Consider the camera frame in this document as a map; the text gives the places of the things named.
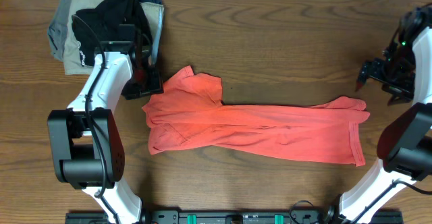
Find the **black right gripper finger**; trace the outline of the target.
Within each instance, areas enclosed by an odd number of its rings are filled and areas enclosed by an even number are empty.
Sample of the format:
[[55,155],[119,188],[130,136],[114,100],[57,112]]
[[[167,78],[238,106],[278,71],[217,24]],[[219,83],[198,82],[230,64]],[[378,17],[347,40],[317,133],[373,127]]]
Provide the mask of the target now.
[[397,105],[397,104],[402,104],[405,103],[405,98],[401,95],[392,95],[390,100],[388,101],[388,105]]
[[362,64],[362,67],[356,79],[356,87],[355,87],[356,92],[358,92],[365,85],[368,78],[369,78],[369,65],[367,62],[364,62]]

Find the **red orange t-shirt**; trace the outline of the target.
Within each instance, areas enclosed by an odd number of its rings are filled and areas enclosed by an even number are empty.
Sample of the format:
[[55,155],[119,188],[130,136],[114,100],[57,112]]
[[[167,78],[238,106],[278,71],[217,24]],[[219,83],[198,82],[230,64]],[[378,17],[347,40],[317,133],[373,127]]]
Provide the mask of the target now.
[[152,155],[219,146],[293,161],[363,166],[359,125],[366,103],[341,96],[322,105],[225,105],[219,77],[186,66],[143,106]]

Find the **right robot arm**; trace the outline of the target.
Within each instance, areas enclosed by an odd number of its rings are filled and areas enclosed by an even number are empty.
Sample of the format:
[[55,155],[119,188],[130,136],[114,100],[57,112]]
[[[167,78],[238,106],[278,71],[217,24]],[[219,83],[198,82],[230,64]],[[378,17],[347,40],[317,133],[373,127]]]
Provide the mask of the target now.
[[404,188],[431,175],[431,4],[416,7],[399,22],[382,58],[363,63],[356,81],[368,79],[390,93],[389,105],[411,103],[389,124],[377,144],[377,160],[366,175],[329,207],[324,223],[403,223],[400,211],[381,207]]

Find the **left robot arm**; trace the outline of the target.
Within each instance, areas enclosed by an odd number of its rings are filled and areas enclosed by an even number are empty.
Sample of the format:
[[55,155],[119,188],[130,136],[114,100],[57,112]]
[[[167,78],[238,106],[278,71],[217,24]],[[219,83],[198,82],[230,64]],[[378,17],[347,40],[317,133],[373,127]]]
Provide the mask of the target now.
[[121,96],[137,99],[162,92],[155,67],[158,47],[102,42],[80,94],[63,110],[50,112],[47,125],[55,175],[91,196],[102,208],[95,213],[68,213],[66,223],[151,223],[124,178],[125,152],[114,111]]

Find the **black folded garment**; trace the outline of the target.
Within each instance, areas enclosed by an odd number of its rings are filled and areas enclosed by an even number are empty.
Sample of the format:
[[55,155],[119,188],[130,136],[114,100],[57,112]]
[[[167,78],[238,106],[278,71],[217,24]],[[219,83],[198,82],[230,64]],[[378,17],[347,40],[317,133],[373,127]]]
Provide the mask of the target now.
[[120,41],[119,26],[133,24],[144,35],[143,44],[152,45],[149,22],[140,0],[103,0],[93,9],[81,9],[72,18],[72,30],[79,42],[81,64],[95,64],[95,49],[103,41]]

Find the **khaki folded garment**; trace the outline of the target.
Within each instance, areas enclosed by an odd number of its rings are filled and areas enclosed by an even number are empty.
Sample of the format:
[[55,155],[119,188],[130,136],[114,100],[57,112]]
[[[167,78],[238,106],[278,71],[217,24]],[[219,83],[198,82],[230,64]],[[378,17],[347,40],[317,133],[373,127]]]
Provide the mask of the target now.
[[[92,71],[91,66],[81,64],[79,42],[76,40],[72,30],[72,16],[76,14],[78,10],[95,8],[102,1],[103,0],[72,0],[67,25],[68,33],[65,44],[66,60],[63,62],[66,75],[90,74]],[[141,6],[151,28],[153,42],[158,45],[161,38],[165,8],[163,5],[148,2],[141,3]]]

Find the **grey folded garment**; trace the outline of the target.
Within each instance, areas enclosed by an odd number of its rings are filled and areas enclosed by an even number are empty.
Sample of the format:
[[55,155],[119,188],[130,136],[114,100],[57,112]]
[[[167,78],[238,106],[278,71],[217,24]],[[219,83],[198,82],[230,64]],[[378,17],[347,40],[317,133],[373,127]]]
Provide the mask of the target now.
[[68,20],[72,0],[60,0],[47,29],[49,47],[54,58],[64,62],[65,44],[68,37]]

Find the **black mounting rail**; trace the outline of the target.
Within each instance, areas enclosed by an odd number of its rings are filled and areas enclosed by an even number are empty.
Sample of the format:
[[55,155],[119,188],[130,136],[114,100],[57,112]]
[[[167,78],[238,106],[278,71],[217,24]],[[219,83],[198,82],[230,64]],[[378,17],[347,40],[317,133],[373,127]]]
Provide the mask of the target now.
[[[108,222],[106,213],[67,213],[66,224],[102,224]],[[140,222],[156,224],[290,224],[324,223],[322,215],[316,210],[294,210],[291,215],[281,212],[222,213],[222,212],[178,212],[154,211],[145,213]],[[403,224],[400,211],[378,211],[371,219],[372,224]]]

